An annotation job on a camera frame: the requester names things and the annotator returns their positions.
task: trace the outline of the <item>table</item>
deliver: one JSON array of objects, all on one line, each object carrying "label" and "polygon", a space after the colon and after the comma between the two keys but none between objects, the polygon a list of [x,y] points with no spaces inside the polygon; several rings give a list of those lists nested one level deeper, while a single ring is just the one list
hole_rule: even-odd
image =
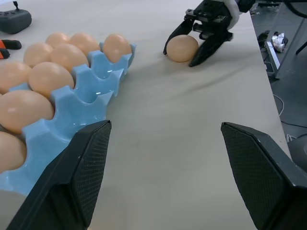
[{"label": "table", "polygon": [[185,10],[199,3],[25,0],[19,5],[31,12],[33,24],[0,35],[24,45],[9,60],[22,60],[28,45],[54,31],[86,32],[98,40],[120,32],[138,45],[108,110],[113,128],[92,230],[254,230],[221,123],[263,131],[290,156],[249,14],[231,30],[233,41],[200,66],[162,54]]},{"label": "table", "polygon": [[[305,2],[293,3],[295,9],[300,9],[301,12],[306,12],[307,4]],[[292,31],[287,31],[286,37],[289,42],[285,46],[284,51],[281,54],[275,52],[272,43],[272,37],[275,31],[283,31],[284,26],[287,24],[292,24]],[[268,72],[270,77],[275,77],[281,79],[285,76],[289,76],[289,69],[291,68],[293,62],[296,62],[297,49],[301,47],[301,44],[305,41],[302,41],[302,36],[305,33],[305,28],[307,26],[307,20],[302,17],[299,17],[292,13],[284,3],[281,3],[279,11],[276,15],[274,25],[272,26],[270,33],[268,34],[267,40],[265,42],[265,47],[269,53],[270,62],[273,72]]]}]

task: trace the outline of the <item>blue egg tray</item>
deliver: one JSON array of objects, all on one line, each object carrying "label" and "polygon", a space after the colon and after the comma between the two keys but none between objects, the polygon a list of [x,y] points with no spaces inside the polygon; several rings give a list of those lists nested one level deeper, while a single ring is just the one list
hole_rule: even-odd
[{"label": "blue egg tray", "polygon": [[[119,84],[124,79],[135,55],[124,55],[119,62],[110,62],[102,50],[89,53],[90,67],[74,67],[72,76],[75,88],[65,86],[54,90],[51,102],[55,106],[52,120],[39,121],[23,128],[27,145],[25,163],[16,170],[0,174],[0,190],[28,195],[45,167],[69,144],[73,135],[86,125],[106,119],[110,100],[117,96]],[[10,89],[31,90],[27,83]]]}]

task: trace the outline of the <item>brown egg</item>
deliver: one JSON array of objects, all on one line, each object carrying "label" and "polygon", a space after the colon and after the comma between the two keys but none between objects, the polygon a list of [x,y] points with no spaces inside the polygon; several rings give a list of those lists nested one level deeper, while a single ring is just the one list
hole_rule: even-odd
[{"label": "brown egg", "polygon": [[118,62],[121,56],[131,54],[131,46],[126,38],[119,34],[110,34],[104,42],[103,52],[111,62]]},{"label": "brown egg", "polygon": [[9,131],[21,134],[22,128],[41,118],[50,120],[54,108],[50,101],[30,90],[17,90],[0,98],[0,124]]},{"label": "brown egg", "polygon": [[198,42],[189,35],[179,35],[172,38],[167,46],[168,57],[175,62],[192,60],[198,50]]},{"label": "brown egg", "polygon": [[23,165],[27,148],[17,137],[0,132],[0,173]]},{"label": "brown egg", "polygon": [[31,68],[26,64],[14,61],[0,66],[0,93],[5,94],[10,88],[28,81]]},{"label": "brown egg", "polygon": [[49,37],[46,39],[46,43],[51,45],[53,48],[65,44],[69,42],[68,35],[61,33],[61,32],[55,32],[49,35]]},{"label": "brown egg", "polygon": [[71,37],[69,43],[78,47],[86,56],[89,52],[100,50],[99,43],[86,33],[75,34]]},{"label": "brown egg", "polygon": [[88,60],[84,53],[71,44],[61,44],[54,48],[51,53],[51,61],[63,66],[69,72],[72,68],[82,64],[89,66]]},{"label": "brown egg", "polygon": [[53,90],[69,85],[74,88],[71,74],[59,64],[43,62],[33,67],[29,74],[31,89],[49,98]]},{"label": "brown egg", "polygon": [[50,54],[52,50],[52,46],[47,43],[35,43],[26,49],[24,63],[32,68],[39,63],[51,61]]}]

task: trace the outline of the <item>floor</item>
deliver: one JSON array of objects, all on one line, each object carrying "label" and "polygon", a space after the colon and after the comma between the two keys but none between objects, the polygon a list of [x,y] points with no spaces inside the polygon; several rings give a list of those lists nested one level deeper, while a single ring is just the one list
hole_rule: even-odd
[{"label": "floor", "polygon": [[[270,30],[275,21],[278,8],[272,7],[257,7],[253,12],[252,20],[255,27],[256,35],[260,35],[266,30]],[[275,31],[285,33],[285,36],[291,42],[292,35],[295,28],[298,26],[299,17],[293,15],[291,12],[283,14],[282,19],[277,22]],[[305,41],[307,41],[307,34],[305,34],[299,48]],[[283,53],[279,55],[279,60],[283,58]],[[267,56],[266,52],[262,53],[263,58]],[[272,91],[279,96],[284,102],[284,110],[281,114],[281,120],[287,123],[304,126],[297,127],[283,123],[283,129],[286,134],[298,137],[301,134],[307,133],[307,48],[304,49],[291,63],[291,68],[287,71],[287,75],[280,80],[270,79]],[[276,97],[276,105],[279,111],[282,110],[282,102]]]}]

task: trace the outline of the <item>remote controller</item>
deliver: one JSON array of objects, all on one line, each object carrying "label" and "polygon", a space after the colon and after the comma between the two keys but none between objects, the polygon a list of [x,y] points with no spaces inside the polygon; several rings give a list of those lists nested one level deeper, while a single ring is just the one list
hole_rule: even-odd
[{"label": "remote controller", "polygon": [[16,34],[27,28],[31,22],[32,17],[28,11],[18,8],[18,3],[13,2],[16,9],[13,11],[0,11],[0,31],[7,34]]}]

